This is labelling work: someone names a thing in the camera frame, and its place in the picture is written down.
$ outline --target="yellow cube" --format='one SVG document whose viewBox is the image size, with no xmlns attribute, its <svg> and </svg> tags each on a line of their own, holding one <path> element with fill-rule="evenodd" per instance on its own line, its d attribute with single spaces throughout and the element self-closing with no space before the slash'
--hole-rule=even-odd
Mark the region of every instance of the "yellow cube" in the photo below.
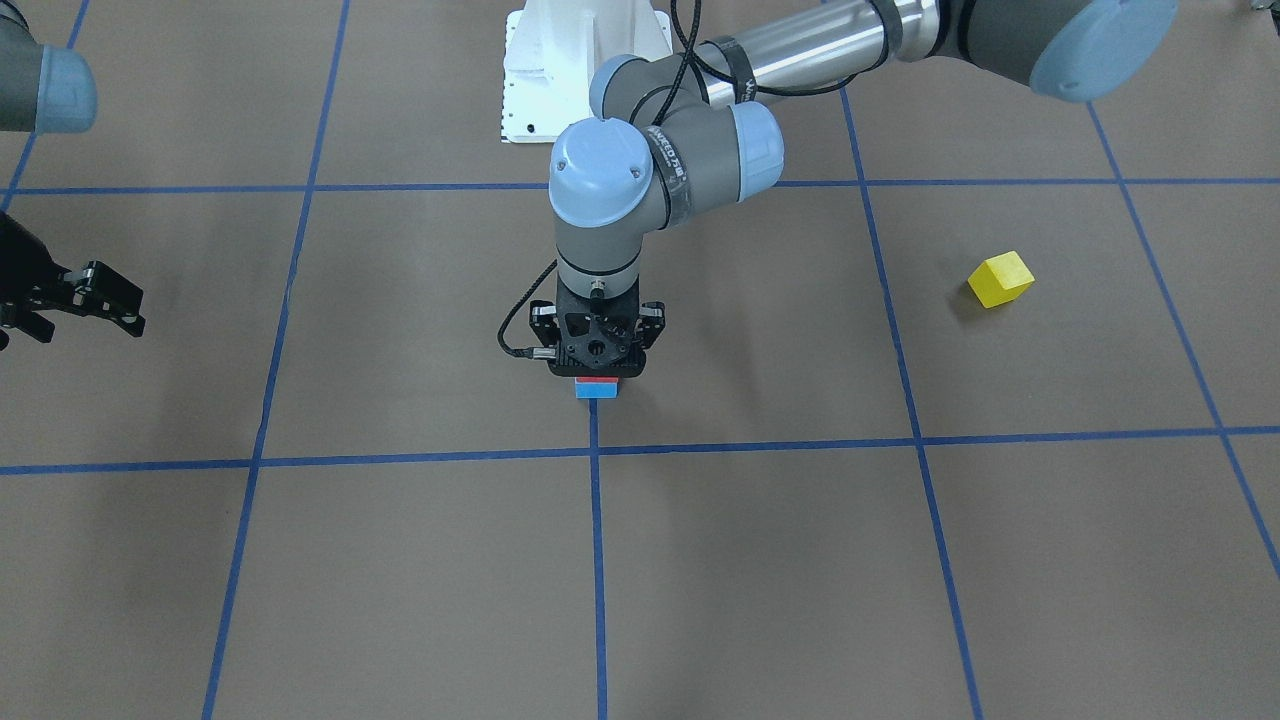
<svg viewBox="0 0 1280 720">
<path fill-rule="evenodd" d="M 969 275 L 969 287 L 983 307 L 1004 305 L 1021 295 L 1036 278 L 1018 252 L 1005 252 L 986 260 Z"/>
</svg>

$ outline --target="blue tape line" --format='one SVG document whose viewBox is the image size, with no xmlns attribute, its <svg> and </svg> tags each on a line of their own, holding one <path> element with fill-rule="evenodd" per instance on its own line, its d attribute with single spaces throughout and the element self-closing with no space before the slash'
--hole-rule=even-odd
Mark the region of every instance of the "blue tape line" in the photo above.
<svg viewBox="0 0 1280 720">
<path fill-rule="evenodd" d="M 1280 178 L 1125 178 L 1125 184 L 1280 184 Z"/>
<path fill-rule="evenodd" d="M 1229 436 L 1275 436 L 1280 434 L 1280 425 L 1254 425 L 1225 428 Z"/>
<path fill-rule="evenodd" d="M 1038 442 L 1091 442 L 1116 439 L 1161 439 L 1188 437 L 1217 437 L 1215 428 L 1172 428 L 1151 430 L 1102 430 L 1078 433 L 1015 433 L 1006 436 L 937 436 L 920 438 L 927 446 L 948 445 L 1015 445 Z"/>
<path fill-rule="evenodd" d="M 202 720 L 212 720 L 214 705 L 218 700 L 218 683 L 221 679 L 223 659 L 227 653 L 227 637 L 230 632 L 232 612 L 236 609 L 236 589 L 239 585 L 241 564 L 244 560 L 244 542 L 248 537 L 248 523 L 253 512 L 253 497 L 257 493 L 257 478 L 262 465 L 262 452 L 266 447 L 268 428 L 271 421 L 271 405 L 275 400 L 275 382 L 280 370 L 280 356 L 284 352 L 284 337 L 289 327 L 289 301 L 293 282 L 298 275 L 298 258 L 306 240 L 307 222 L 311 214 L 311 200 L 315 196 L 316 176 L 320 173 L 320 156 L 324 152 L 325 131 L 329 126 L 329 109 L 333 105 L 333 91 L 338 83 L 338 65 L 342 61 L 342 46 L 347 36 L 347 19 L 351 14 L 351 0 L 342 0 L 342 13 L 338 17 L 338 31 L 333 44 L 333 58 L 329 61 L 329 79 L 325 86 L 324 102 L 320 108 L 320 122 L 316 126 L 315 146 L 311 151 L 311 169 L 307 173 L 307 191 L 302 200 L 298 217 L 298 232 L 293 240 L 293 255 L 289 259 L 289 274 L 284 283 L 284 297 L 280 301 L 280 318 L 275 329 L 275 347 L 271 351 L 271 365 L 266 375 L 266 389 L 262 393 L 262 419 L 257 438 L 253 441 L 253 457 L 244 483 L 244 502 L 241 507 L 239 527 L 236 530 L 236 548 L 232 552 L 232 566 L 227 577 L 227 594 L 223 598 L 223 615 L 218 624 L 218 642 L 214 646 L 214 659 L 209 670 L 209 687 L 205 691 Z"/>
<path fill-rule="evenodd" d="M 1087 102 L 1085 106 L 1089 110 L 1089 118 L 1093 119 L 1093 127 L 1098 132 L 1098 140 L 1102 141 L 1102 150 L 1107 155 L 1107 163 L 1111 164 L 1111 172 L 1115 173 L 1116 184 L 1120 187 L 1120 193 L 1124 196 L 1125 206 L 1129 208 L 1129 218 L 1133 220 L 1134 229 L 1138 231 L 1138 240 L 1142 242 L 1143 252 L 1147 254 L 1147 263 L 1151 265 L 1151 272 L 1156 275 L 1156 284 L 1160 286 L 1160 293 L 1165 299 L 1165 307 L 1169 310 L 1169 316 L 1172 318 L 1174 327 L 1178 329 L 1178 337 L 1183 342 L 1183 350 L 1187 352 L 1187 360 L 1190 363 L 1192 372 L 1196 374 L 1196 382 L 1199 384 L 1201 395 L 1204 396 L 1204 405 L 1208 407 L 1210 416 L 1213 418 L 1213 427 L 1221 436 L 1222 450 L 1226 451 L 1228 460 L 1231 462 L 1231 471 L 1235 473 L 1235 480 L 1240 486 L 1240 493 L 1244 495 L 1244 501 L 1249 507 L 1249 514 L 1253 515 L 1253 524 L 1258 528 L 1258 536 L 1262 538 L 1262 544 L 1266 547 L 1267 556 L 1271 559 L 1271 569 L 1275 570 L 1276 578 L 1280 578 L 1280 552 L 1276 551 L 1275 541 L 1271 538 L 1267 523 L 1262 518 L 1262 511 L 1258 509 L 1258 503 L 1253 497 L 1253 488 L 1249 487 L 1249 480 L 1244 475 L 1244 469 L 1240 468 L 1240 462 L 1235 456 L 1235 447 L 1231 446 L 1231 434 L 1226 432 L 1226 427 L 1222 423 L 1222 415 L 1217 409 L 1217 402 L 1213 401 L 1213 393 L 1210 392 L 1208 380 L 1204 378 L 1204 372 L 1201 368 L 1199 359 L 1197 359 L 1196 350 L 1192 347 L 1190 336 L 1187 333 L 1187 327 L 1183 324 L 1181 315 L 1178 313 L 1178 305 L 1174 302 L 1174 296 L 1169 291 L 1169 283 L 1165 282 L 1165 273 L 1160 269 L 1160 263 L 1156 260 L 1156 251 L 1151 245 L 1151 240 L 1147 237 L 1147 229 L 1142 224 L 1142 217 L 1138 215 L 1138 206 L 1133 201 L 1133 193 L 1129 192 L 1129 184 L 1125 181 L 1124 173 L 1120 172 L 1120 163 L 1116 160 L 1115 152 L 1111 149 L 1111 141 L 1107 140 L 1107 132 L 1102 127 L 1102 119 L 1098 117 L 1097 109 L 1093 106 L 1093 102 Z"/>
<path fill-rule="evenodd" d="M 306 192 L 305 184 L 210 184 L 172 187 L 32 187 L 14 195 L 233 195 L 248 192 Z"/>
<path fill-rule="evenodd" d="M 1225 428 L 1230 436 L 1280 436 L 1280 425 L 1242 425 Z M 924 446 L 966 445 L 1018 445 L 1043 442 L 1106 442 L 1126 439 L 1161 439 L 1217 437 L 1215 428 L 1167 428 L 1147 430 L 1098 430 L 1064 433 L 1018 433 L 1002 436 L 936 436 L 922 437 Z M 872 450 L 877 447 L 914 447 L 915 438 L 867 438 L 794 442 L 732 442 L 690 445 L 635 445 L 600 447 L 602 457 L 632 455 L 696 455 L 737 452 L 797 452 L 817 450 Z M 590 447 L 553 447 L 538 450 L 480 450 L 452 452 L 403 452 L 389 455 L 328 455 L 296 457 L 264 457 L 260 468 L 326 468 L 339 465 L 398 465 L 430 462 L 483 462 L 499 460 L 547 460 L 557 457 L 590 457 Z M 175 460 L 146 462 L 86 462 L 61 465 L 9 465 L 0 466 L 0 477 L 14 475 L 65 475 L 84 473 L 157 473 L 182 470 L 243 470 L 252 460 Z"/>
<path fill-rule="evenodd" d="M 849 104 L 849 94 L 840 91 L 841 105 L 845 109 L 845 124 L 849 129 L 849 146 L 854 152 L 854 167 L 858 170 L 859 192 L 863 197 L 863 210 L 867 214 L 867 231 L 872 240 L 872 252 L 876 255 L 876 274 L 879 277 L 881 293 L 884 300 L 884 314 L 888 316 L 890 334 L 893 338 L 893 351 L 897 355 L 897 372 L 902 382 L 902 396 L 906 401 L 906 414 L 911 423 L 911 439 L 915 446 L 915 457 L 920 466 L 920 479 L 924 483 L 924 497 L 929 505 L 929 520 L 933 524 L 933 541 L 938 547 L 938 562 L 942 565 L 942 580 L 947 591 L 947 603 L 951 607 L 951 623 L 956 635 L 956 647 L 960 650 L 960 662 L 964 667 L 965 685 L 969 689 L 969 705 L 973 710 L 974 720 L 983 720 L 982 700 L 978 696 L 978 679 L 973 670 L 973 659 L 969 653 L 969 637 L 964 629 L 964 615 L 960 611 L 960 596 L 956 592 L 955 577 L 951 573 L 951 553 L 947 551 L 947 538 L 942 529 L 942 515 L 938 510 L 938 501 L 933 492 L 933 473 L 929 470 L 929 459 L 924 450 L 920 433 L 920 418 L 915 407 L 915 395 L 911 392 L 911 377 L 906 368 L 906 354 L 902 350 L 902 334 L 897 325 L 897 314 L 893 310 L 893 295 L 890 291 L 888 272 L 884 269 L 884 254 L 881 249 L 879 231 L 876 225 L 876 209 L 872 205 L 870 188 L 867 183 L 867 172 L 863 168 L 863 154 L 858 145 L 858 127 L 854 122 L 854 110 Z"/>
<path fill-rule="evenodd" d="M 858 181 L 778 181 L 773 187 L 858 187 Z"/>
<path fill-rule="evenodd" d="M 726 442 L 707 445 L 637 445 L 602 447 L 600 455 L 692 455 L 700 452 L 786 452 L 800 450 L 861 450 L 873 447 L 913 447 L 913 438 L 818 439 L 795 442 Z"/>
<path fill-rule="evenodd" d="M 9 187 L 4 191 L 4 200 L 0 201 L 0 211 L 8 213 L 13 199 L 18 196 L 18 183 L 22 182 L 22 174 L 27 172 L 27 163 L 31 160 L 31 151 L 35 149 L 36 133 L 31 133 L 27 136 L 27 145 L 22 147 L 22 155 L 18 156 L 18 167 L 14 168 L 13 177 L 9 178 Z"/>
<path fill-rule="evenodd" d="M 596 717 L 609 717 L 609 670 L 604 615 L 604 519 L 600 505 L 600 413 L 599 401 L 590 400 L 591 457 L 591 555 L 595 561 L 595 705 Z"/>
<path fill-rule="evenodd" d="M 244 470 L 248 460 L 177 460 L 147 462 L 86 462 L 82 465 L 14 465 L 0 468 L 0 477 L 82 475 L 86 473 L 160 473 L 179 470 Z"/>
<path fill-rule="evenodd" d="M 448 192 L 468 190 L 547 190 L 545 182 L 401 182 L 317 184 L 316 192 Z"/>
<path fill-rule="evenodd" d="M 81 3 L 79 12 L 76 13 L 76 22 L 72 23 L 72 35 L 67 38 L 67 49 L 74 50 L 76 44 L 79 42 L 79 32 L 84 27 L 84 15 L 88 14 L 90 0 L 83 0 Z"/>
<path fill-rule="evenodd" d="M 1110 178 L 931 178 L 931 179 L 869 179 L 868 187 L 1006 187 L 1041 184 L 1115 184 Z"/>
<path fill-rule="evenodd" d="M 408 465 L 425 462 L 479 462 L 493 460 L 545 460 L 589 457 L 586 447 L 547 450 L 494 450 L 476 452 L 406 452 L 396 455 L 333 455 L 324 457 L 264 457 L 262 468 L 329 468 L 338 465 Z"/>
</svg>

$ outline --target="light blue joint cap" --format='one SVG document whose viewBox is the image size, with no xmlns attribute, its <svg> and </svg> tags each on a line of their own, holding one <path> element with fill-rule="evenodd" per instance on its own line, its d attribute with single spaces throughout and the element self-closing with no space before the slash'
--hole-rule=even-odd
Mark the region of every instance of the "light blue joint cap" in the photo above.
<svg viewBox="0 0 1280 720">
<path fill-rule="evenodd" d="M 552 146 L 548 193 L 566 223 L 599 228 L 635 210 L 653 182 L 649 141 L 631 123 L 579 120 Z"/>
<path fill-rule="evenodd" d="M 97 86 L 74 50 L 45 46 L 36 99 L 36 132 L 84 132 L 97 118 Z"/>
<path fill-rule="evenodd" d="M 737 159 L 741 169 L 737 201 L 769 190 L 782 177 L 786 145 L 773 113 L 756 101 L 730 105 L 737 127 Z"/>
<path fill-rule="evenodd" d="M 591 114 L 596 118 L 604 118 L 604 91 L 609 88 L 609 81 L 617 74 L 622 65 L 626 65 L 631 60 L 644 60 L 644 58 L 637 58 L 636 55 L 614 55 L 605 60 L 595 74 L 591 76 Z"/>
<path fill-rule="evenodd" d="M 1142 68 L 1175 14 L 1178 0 L 1093 0 L 1036 61 L 1032 90 L 1069 102 L 1102 97 Z"/>
</svg>

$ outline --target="silver metal tube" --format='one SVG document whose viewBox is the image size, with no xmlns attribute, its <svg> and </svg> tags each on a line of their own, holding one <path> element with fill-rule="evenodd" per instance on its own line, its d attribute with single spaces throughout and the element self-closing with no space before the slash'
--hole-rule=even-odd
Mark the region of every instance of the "silver metal tube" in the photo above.
<svg viewBox="0 0 1280 720">
<path fill-rule="evenodd" d="M 902 46 L 897 58 L 918 60 L 928 55 L 938 36 L 937 0 L 893 0 L 902 18 Z M 838 82 L 873 67 L 884 49 L 884 27 L 867 0 L 835 0 L 733 36 L 751 59 L 762 86 L 805 88 Z M 700 45 L 698 55 L 710 67 L 728 73 L 728 63 L 712 45 Z M 707 78 L 708 102 L 713 108 L 733 104 L 733 86 Z M 781 96 L 760 94 L 758 101 L 773 104 Z"/>
</svg>

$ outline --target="black cable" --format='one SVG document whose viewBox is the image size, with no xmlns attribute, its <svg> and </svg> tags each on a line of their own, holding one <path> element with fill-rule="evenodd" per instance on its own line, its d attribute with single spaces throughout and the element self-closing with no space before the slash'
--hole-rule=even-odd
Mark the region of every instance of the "black cable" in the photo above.
<svg viewBox="0 0 1280 720">
<path fill-rule="evenodd" d="M 502 351 L 506 352 L 507 355 L 511 355 L 512 357 L 525 357 L 525 359 L 531 359 L 534 356 L 532 347 L 526 347 L 524 350 L 512 350 L 512 347 L 507 345 L 507 338 L 506 338 L 507 328 L 511 325 L 511 320 L 516 318 L 516 313 L 520 313 L 520 309 L 525 306 L 525 302 L 529 302 L 529 299 L 532 297 L 535 292 L 538 292 L 538 288 L 541 287 L 543 282 L 547 279 L 547 275 L 550 275 L 552 272 L 556 270 L 556 264 L 558 261 L 559 261 L 558 259 L 552 260 L 552 264 L 547 265 L 547 269 L 543 270 L 543 274 L 538 275 L 538 279 L 534 281 L 534 284 L 532 287 L 529 288 L 529 292 L 526 292 L 525 296 L 516 302 L 516 306 L 511 309 L 511 313 L 507 313 L 507 319 L 503 320 L 502 325 L 498 328 L 498 347 L 500 347 Z"/>
<path fill-rule="evenodd" d="M 671 0 L 671 18 L 672 23 L 678 26 L 678 17 L 676 10 L 676 0 Z M 685 70 L 689 69 L 689 63 L 698 59 L 694 53 L 694 42 L 698 41 L 698 26 L 703 19 L 703 0 L 694 0 L 694 24 L 689 28 L 689 36 L 691 41 L 686 44 L 685 56 L 680 60 L 680 69 L 676 70 L 676 79 L 671 85 L 671 92 L 667 94 L 667 101 L 662 104 L 662 109 L 653 118 L 653 124 L 660 126 L 663 120 L 667 119 L 667 110 L 671 109 L 671 104 L 676 101 L 676 94 L 680 92 L 680 83 L 685 81 Z"/>
<path fill-rule="evenodd" d="M 695 3 L 695 14 L 696 14 L 696 5 L 700 4 L 701 0 L 698 0 Z M 691 54 L 690 51 L 694 49 L 694 44 L 698 41 L 698 33 L 694 32 L 690 33 L 689 37 L 685 37 L 685 28 L 681 27 L 680 17 L 676 14 L 676 0 L 672 0 L 671 3 L 671 27 L 672 29 L 676 31 L 676 37 L 680 38 L 680 44 L 685 46 L 687 56 L 689 54 Z M 707 60 L 703 60 L 699 55 L 696 54 L 692 55 L 694 55 L 692 63 L 698 65 L 698 69 L 700 69 L 701 72 L 712 76 L 716 79 L 721 79 L 724 82 L 735 82 L 733 76 L 724 74 L 717 70 L 716 68 L 710 67 L 707 63 Z M 854 78 L 856 78 L 859 74 L 860 73 L 854 73 L 837 83 L 828 85 L 824 87 L 795 88 L 795 87 L 769 87 L 767 85 L 762 85 L 758 86 L 755 90 L 756 92 L 764 92 L 767 95 L 777 95 L 778 97 L 812 97 L 814 95 L 826 95 L 828 92 L 836 92 L 837 90 L 842 90 L 845 86 L 854 82 Z"/>
</svg>

